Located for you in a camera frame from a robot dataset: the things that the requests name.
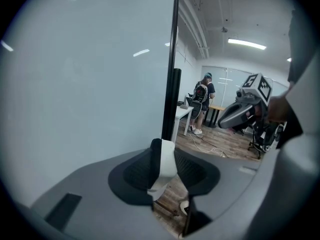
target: white cable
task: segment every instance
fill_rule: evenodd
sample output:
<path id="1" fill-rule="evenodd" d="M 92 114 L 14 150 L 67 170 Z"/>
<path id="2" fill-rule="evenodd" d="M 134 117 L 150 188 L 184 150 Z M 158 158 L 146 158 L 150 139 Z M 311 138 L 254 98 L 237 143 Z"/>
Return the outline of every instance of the white cable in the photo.
<path id="1" fill-rule="evenodd" d="M 190 135 L 191 139 L 193 139 L 194 145 L 196 146 L 196 148 L 197 148 L 198 150 L 200 150 L 200 151 L 203 152 L 203 153 L 210 153 L 211 151 L 213 151 L 213 152 L 217 153 L 218 155 L 220 155 L 220 156 L 222 157 L 222 155 L 223 155 L 224 152 L 222 151 L 221 148 L 213 147 L 213 148 L 212 148 L 211 150 L 209 150 L 209 151 L 201 150 L 201 149 L 197 146 L 196 141 L 195 141 L 195 139 L 191 136 L 191 134 L 190 134 L 190 133 L 188 133 L 188 134 Z"/>

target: white desk leg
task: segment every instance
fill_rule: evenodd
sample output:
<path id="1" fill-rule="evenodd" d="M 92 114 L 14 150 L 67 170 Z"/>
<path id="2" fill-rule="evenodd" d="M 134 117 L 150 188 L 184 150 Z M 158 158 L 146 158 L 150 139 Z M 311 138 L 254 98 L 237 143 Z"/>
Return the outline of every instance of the white desk leg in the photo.
<path id="1" fill-rule="evenodd" d="M 173 133 L 172 133 L 172 137 L 171 137 L 171 141 L 173 143 L 176 143 L 176 138 L 177 138 L 178 128 L 179 128 L 179 122 L 180 122 L 180 119 L 178 119 L 178 118 L 174 119 L 174 128 L 173 128 Z"/>
<path id="2" fill-rule="evenodd" d="M 191 112 L 192 112 L 192 110 L 189 112 L 188 119 L 186 120 L 186 126 L 185 126 L 184 134 L 183 134 L 184 136 L 187 135 L 187 131 L 188 131 L 189 123 L 190 123 Z"/>

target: shoe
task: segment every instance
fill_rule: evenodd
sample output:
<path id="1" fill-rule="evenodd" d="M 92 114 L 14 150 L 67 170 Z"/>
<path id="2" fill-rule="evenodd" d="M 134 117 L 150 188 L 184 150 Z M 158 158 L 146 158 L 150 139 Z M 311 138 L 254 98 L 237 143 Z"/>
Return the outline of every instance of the shoe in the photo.
<path id="1" fill-rule="evenodd" d="M 194 134 L 202 134 L 202 130 L 199 130 L 199 129 L 195 129 L 194 131 L 193 131 L 193 133 Z"/>
<path id="2" fill-rule="evenodd" d="M 180 209 L 181 211 L 188 216 L 189 211 L 189 201 L 183 201 L 180 203 Z"/>
<path id="3" fill-rule="evenodd" d="M 196 129 L 194 125 L 189 125 L 188 131 L 193 132 Z"/>

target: white desk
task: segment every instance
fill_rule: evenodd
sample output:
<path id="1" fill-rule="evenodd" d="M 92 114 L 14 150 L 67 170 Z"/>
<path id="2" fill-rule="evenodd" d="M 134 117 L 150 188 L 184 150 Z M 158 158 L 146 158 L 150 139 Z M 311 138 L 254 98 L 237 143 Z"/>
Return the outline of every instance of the white desk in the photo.
<path id="1" fill-rule="evenodd" d="M 171 141 L 173 143 L 176 143 L 176 138 L 177 138 L 177 134 L 178 134 L 178 128 L 179 128 L 180 119 L 183 118 L 186 114 L 189 113 L 188 119 L 186 121 L 186 126 L 185 126 L 185 129 L 184 129 L 184 134 L 183 134 L 184 136 L 187 135 L 189 122 L 190 122 L 190 117 L 191 117 L 191 112 L 192 112 L 193 109 L 194 109 L 193 106 L 188 107 L 188 109 L 183 109 L 183 108 L 180 108 L 179 106 L 176 107 L 175 119 L 174 119 L 174 128 L 173 128 L 173 133 L 172 133 L 172 138 L 171 138 Z"/>

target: desk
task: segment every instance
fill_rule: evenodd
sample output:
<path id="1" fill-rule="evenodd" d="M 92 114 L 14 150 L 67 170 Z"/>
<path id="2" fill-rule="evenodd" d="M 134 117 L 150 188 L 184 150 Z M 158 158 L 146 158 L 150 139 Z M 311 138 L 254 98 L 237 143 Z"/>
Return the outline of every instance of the desk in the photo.
<path id="1" fill-rule="evenodd" d="M 173 128 L 173 133 L 172 133 L 172 138 L 171 141 L 173 143 L 176 143 L 176 138 L 177 138 L 177 134 L 178 134 L 178 128 L 179 128 L 179 122 L 180 119 L 183 118 L 186 114 L 189 113 L 188 115 L 188 119 L 186 121 L 186 126 L 185 126 L 185 130 L 184 130 L 184 136 L 187 135 L 187 131 L 188 131 L 188 126 L 189 126 L 189 122 L 190 122 L 190 117 L 191 117 L 191 111 L 194 109 L 193 106 L 188 107 L 188 109 L 183 109 L 179 106 L 176 107 L 176 111 L 175 111 L 175 119 L 174 119 L 174 128 Z"/>
<path id="2" fill-rule="evenodd" d="M 210 123 L 208 124 L 208 126 L 211 127 L 212 120 L 214 119 L 214 115 L 215 115 L 215 112 L 216 112 L 215 119 L 214 119 L 214 121 L 213 121 L 213 126 L 212 126 L 212 128 L 216 128 L 216 127 L 217 127 L 217 126 L 216 126 L 216 121 L 217 121 L 217 119 L 218 119 L 219 111 L 224 111 L 226 108 L 225 108 L 225 107 L 222 107 L 222 106 L 210 105 L 210 106 L 209 106 L 209 109 L 206 111 L 205 118 L 204 118 L 204 123 L 207 122 L 207 117 L 208 117 L 208 114 L 209 114 L 209 110 L 210 110 L 210 109 L 213 109 L 213 111 L 212 111 Z"/>

